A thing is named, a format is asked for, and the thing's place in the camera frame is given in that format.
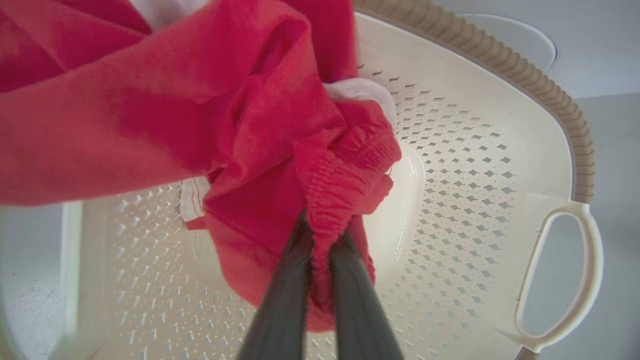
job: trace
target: gray floor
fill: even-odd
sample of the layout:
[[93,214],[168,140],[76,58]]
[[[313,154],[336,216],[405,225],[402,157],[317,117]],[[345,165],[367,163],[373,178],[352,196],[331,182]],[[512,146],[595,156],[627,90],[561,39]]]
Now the gray floor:
[[60,333],[62,206],[0,210],[0,293],[16,345],[44,360]]

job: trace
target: laundry basket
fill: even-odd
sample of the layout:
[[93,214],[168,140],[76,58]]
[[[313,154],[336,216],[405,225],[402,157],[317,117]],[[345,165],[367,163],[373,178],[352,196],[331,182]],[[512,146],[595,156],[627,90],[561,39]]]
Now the laundry basket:
[[[424,193],[397,275],[376,291],[407,359],[534,359],[584,318],[602,278],[593,150],[572,100],[503,43],[422,0],[356,0],[360,75],[396,99]],[[52,360],[233,359],[255,309],[187,231],[180,183],[65,205],[64,329]],[[522,325],[554,217],[575,217],[584,274],[564,318]],[[332,332],[307,358],[336,358]]]

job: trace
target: basket hole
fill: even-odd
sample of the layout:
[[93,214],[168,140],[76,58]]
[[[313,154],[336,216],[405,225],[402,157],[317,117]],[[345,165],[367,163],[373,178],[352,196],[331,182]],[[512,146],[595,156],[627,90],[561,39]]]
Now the basket hole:
[[525,302],[522,323],[531,334],[544,334],[568,310],[582,277],[583,252],[576,219],[557,217],[547,234]]

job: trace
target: red garment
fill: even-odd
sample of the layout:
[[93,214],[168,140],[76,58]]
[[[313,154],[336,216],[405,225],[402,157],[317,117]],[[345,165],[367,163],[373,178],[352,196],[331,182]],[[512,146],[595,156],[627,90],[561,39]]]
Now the red garment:
[[400,157],[375,102],[322,86],[356,76],[354,38],[350,0],[217,0],[153,35],[126,0],[2,0],[0,202],[208,174],[223,273],[256,306],[307,208],[308,326],[329,329],[328,249],[350,224],[373,278],[358,215]]

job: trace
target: beige ribbed rim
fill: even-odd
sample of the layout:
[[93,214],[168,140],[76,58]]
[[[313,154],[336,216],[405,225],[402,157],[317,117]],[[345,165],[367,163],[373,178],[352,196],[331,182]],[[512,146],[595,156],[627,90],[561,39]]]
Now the beige ribbed rim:
[[571,97],[510,47],[427,0],[353,0],[354,9],[458,53],[534,99],[563,127],[573,154],[572,199],[593,198],[593,147]]

